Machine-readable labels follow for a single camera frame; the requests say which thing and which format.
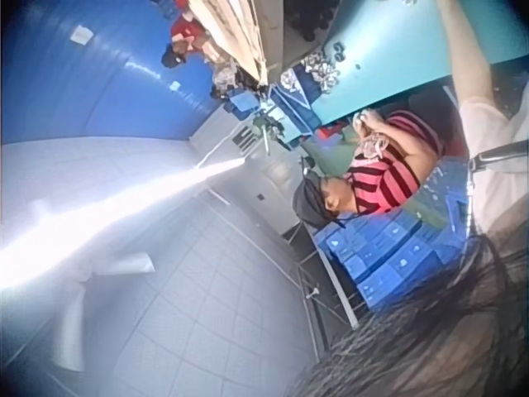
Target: blue wall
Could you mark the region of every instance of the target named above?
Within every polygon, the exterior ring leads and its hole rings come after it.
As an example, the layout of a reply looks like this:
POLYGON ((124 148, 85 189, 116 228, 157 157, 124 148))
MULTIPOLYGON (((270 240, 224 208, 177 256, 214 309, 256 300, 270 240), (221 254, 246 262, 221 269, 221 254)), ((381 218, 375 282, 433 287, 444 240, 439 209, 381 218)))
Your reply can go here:
POLYGON ((218 107, 194 55, 166 69, 171 21, 149 0, 33 0, 2 26, 2 143, 72 136, 187 139, 218 107), (94 33, 82 46, 77 25, 94 33), (176 91, 169 89, 174 82, 176 91))

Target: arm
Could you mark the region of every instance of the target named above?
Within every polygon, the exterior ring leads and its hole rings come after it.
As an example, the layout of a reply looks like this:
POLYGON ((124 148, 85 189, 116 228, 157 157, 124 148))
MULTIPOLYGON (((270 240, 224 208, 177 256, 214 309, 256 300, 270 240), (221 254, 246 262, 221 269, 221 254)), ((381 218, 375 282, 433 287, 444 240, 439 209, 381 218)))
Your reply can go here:
POLYGON ((494 105, 493 81, 490 65, 479 48, 459 0, 436 0, 445 28, 459 103, 471 98, 494 105))
POLYGON ((430 176, 436 166, 437 155, 426 142, 409 132, 389 125, 373 110, 364 111, 360 118, 373 131, 383 133, 400 146, 404 161, 420 183, 430 176))

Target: fluorescent light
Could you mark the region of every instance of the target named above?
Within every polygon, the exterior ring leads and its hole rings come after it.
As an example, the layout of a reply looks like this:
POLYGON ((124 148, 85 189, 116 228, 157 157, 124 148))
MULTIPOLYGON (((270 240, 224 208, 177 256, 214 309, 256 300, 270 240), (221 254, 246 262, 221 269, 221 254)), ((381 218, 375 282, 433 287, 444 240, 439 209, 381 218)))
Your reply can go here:
POLYGON ((0 290, 20 285, 58 265, 111 224, 143 211, 244 159, 155 179, 85 207, 50 215, 0 251, 0 290))

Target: striped shirt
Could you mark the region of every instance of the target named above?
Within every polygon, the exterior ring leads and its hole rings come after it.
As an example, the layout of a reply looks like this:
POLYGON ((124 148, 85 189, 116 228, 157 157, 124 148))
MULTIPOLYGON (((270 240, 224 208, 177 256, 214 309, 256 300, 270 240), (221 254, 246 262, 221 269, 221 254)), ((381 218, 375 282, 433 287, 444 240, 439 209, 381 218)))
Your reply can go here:
MULTIPOLYGON (((423 139, 439 157, 444 146, 437 134, 418 116, 408 111, 391 113, 388 124, 423 139)), ((364 155, 355 153, 344 178, 355 193, 359 213, 387 213, 401 207, 421 187, 419 180, 400 152, 391 144, 383 158, 365 164, 364 155)))

